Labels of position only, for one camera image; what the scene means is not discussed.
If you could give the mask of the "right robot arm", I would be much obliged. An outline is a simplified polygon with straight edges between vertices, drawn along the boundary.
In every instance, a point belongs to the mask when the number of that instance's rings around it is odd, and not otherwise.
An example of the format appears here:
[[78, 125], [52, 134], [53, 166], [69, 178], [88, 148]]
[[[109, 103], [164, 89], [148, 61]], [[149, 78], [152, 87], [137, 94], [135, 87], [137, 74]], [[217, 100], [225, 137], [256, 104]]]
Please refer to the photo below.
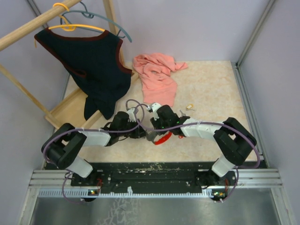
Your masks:
[[167, 132], [182, 137], [200, 137], [213, 140], [222, 155], [211, 167], [210, 182], [216, 186], [226, 180], [226, 174], [243, 165], [257, 144], [256, 139], [235, 118], [229, 117], [222, 123], [195, 120], [189, 116], [179, 117], [168, 105], [150, 105], [154, 131], [159, 135]]

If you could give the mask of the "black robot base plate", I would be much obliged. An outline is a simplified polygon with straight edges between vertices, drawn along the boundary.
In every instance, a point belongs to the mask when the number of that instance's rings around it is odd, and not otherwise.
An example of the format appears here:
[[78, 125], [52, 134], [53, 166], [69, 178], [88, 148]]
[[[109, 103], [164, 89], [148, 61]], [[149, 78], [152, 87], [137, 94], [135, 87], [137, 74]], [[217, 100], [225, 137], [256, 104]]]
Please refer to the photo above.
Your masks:
[[73, 187], [97, 187], [101, 193], [185, 194], [201, 193], [213, 186], [234, 185], [234, 171], [218, 177], [211, 162], [92, 163], [87, 178], [74, 174]]

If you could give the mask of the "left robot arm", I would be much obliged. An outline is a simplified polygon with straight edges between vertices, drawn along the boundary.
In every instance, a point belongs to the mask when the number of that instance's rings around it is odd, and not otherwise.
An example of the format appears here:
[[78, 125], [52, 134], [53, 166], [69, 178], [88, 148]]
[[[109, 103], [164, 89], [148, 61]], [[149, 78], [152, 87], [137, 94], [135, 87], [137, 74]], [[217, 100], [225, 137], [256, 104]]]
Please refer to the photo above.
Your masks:
[[108, 147], [120, 141], [121, 137], [139, 139], [147, 133], [138, 124], [132, 111], [118, 112], [111, 122], [100, 129], [75, 128], [63, 124], [42, 146], [44, 158], [58, 169], [73, 172], [81, 177], [87, 186], [94, 185], [98, 175], [93, 166], [78, 156], [84, 146]]

